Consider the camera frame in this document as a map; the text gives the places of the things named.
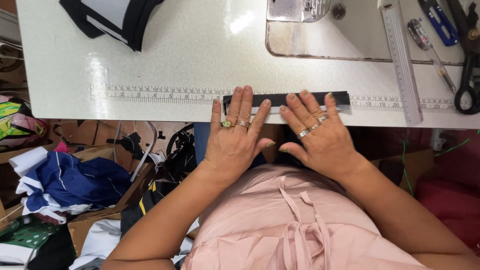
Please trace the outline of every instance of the blue handle snips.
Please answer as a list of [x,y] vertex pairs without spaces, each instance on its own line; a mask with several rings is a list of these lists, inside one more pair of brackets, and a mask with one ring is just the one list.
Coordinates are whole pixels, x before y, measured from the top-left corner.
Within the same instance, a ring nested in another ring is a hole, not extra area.
[[[452,24],[448,20],[447,16],[445,15],[438,2],[436,0],[418,0],[418,2],[423,12],[425,13],[425,15],[427,15],[427,18],[430,20],[433,27],[437,31],[438,36],[440,36],[440,38],[442,39],[442,42],[445,44],[445,46],[449,47],[457,44],[458,33],[456,32],[455,28],[453,28]],[[431,8],[433,8],[433,10],[437,13],[438,18],[440,18],[439,22],[432,13]],[[448,32],[448,34],[446,34],[445,31],[442,29],[443,26],[445,27],[445,30]]]

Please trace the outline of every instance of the metal ruler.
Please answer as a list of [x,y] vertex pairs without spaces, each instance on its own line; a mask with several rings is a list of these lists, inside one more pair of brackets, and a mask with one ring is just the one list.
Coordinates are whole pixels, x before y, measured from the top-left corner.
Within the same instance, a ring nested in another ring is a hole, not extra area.
[[382,14],[405,118],[408,124],[419,124],[423,121],[423,114],[400,5],[382,11]]
[[[91,100],[108,100],[112,102],[190,104],[206,110],[210,109],[214,99],[222,100],[223,96],[231,95],[233,89],[198,88],[172,86],[142,86],[142,85],[90,85]],[[284,94],[279,91],[254,90],[254,94]],[[471,101],[462,101],[468,107]],[[422,97],[420,109],[424,113],[453,113],[455,109],[453,98]],[[400,96],[386,95],[350,95],[348,110],[368,110],[403,113],[404,107]]]

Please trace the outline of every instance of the finger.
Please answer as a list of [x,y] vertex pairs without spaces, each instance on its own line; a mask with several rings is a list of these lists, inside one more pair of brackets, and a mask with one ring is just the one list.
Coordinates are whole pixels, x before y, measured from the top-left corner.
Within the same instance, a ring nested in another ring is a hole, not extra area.
[[312,114],[315,119],[320,118],[325,114],[325,111],[320,108],[317,99],[307,90],[302,90],[300,92],[300,99],[307,106],[308,111]]
[[267,118],[268,113],[270,112],[270,107],[272,106],[272,102],[269,99],[265,99],[258,108],[258,112],[255,114],[255,117],[252,120],[252,123],[248,127],[248,135],[252,137],[252,139],[257,139],[262,126],[265,123],[265,119]]
[[256,157],[260,152],[265,148],[274,145],[275,142],[269,138],[262,138],[257,142],[255,146],[255,151],[253,152],[254,157]]
[[212,120],[210,121],[210,134],[217,134],[222,126],[220,125],[222,115],[222,105],[218,99],[213,100]]
[[[252,113],[252,100],[253,100],[252,87],[245,86],[243,88],[238,120],[244,121],[246,123],[250,123],[250,115]],[[235,130],[243,133],[247,132],[247,128],[242,125],[236,125]]]
[[285,119],[288,126],[292,129],[295,134],[298,134],[307,128],[305,125],[300,122],[297,116],[290,110],[287,106],[280,106],[280,115]]
[[318,124],[318,121],[312,116],[312,114],[310,114],[307,108],[305,108],[297,95],[293,93],[288,94],[287,104],[304,126],[313,127],[314,125]]
[[278,151],[291,154],[292,156],[298,158],[303,163],[303,165],[306,165],[306,162],[308,160],[308,154],[307,151],[305,151],[305,148],[301,147],[296,143],[290,142],[282,144]]
[[232,101],[230,102],[230,107],[228,108],[228,113],[225,117],[225,120],[230,121],[232,124],[235,124],[239,117],[242,93],[243,88],[241,87],[236,87],[235,90],[233,90]]
[[338,111],[336,110],[336,101],[333,97],[333,93],[330,92],[325,96],[325,106],[327,107],[328,119],[333,123],[342,123]]

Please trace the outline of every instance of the blue fabric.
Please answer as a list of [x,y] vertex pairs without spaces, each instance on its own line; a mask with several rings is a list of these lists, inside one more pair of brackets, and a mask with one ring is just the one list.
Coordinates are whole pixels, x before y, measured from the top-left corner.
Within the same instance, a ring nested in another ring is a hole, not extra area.
[[131,185],[128,172],[111,160],[80,162],[70,154],[53,151],[25,177],[31,180],[24,184],[33,190],[25,205],[30,211],[48,205],[44,194],[61,207],[92,204],[92,209],[101,209],[115,205]]
[[[197,165],[205,158],[205,152],[207,151],[208,137],[210,136],[210,122],[194,122],[193,123],[193,135],[195,136],[195,158],[197,159]],[[257,166],[267,164],[265,156],[260,152],[252,161],[249,169]]]

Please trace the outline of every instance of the green gemstone ring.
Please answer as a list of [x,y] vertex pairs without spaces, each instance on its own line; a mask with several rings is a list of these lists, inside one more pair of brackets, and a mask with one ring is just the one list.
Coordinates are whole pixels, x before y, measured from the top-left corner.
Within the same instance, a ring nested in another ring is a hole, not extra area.
[[222,126],[224,127],[231,127],[231,126],[235,126],[234,124],[232,124],[232,122],[228,121],[228,120],[225,120],[222,122]]

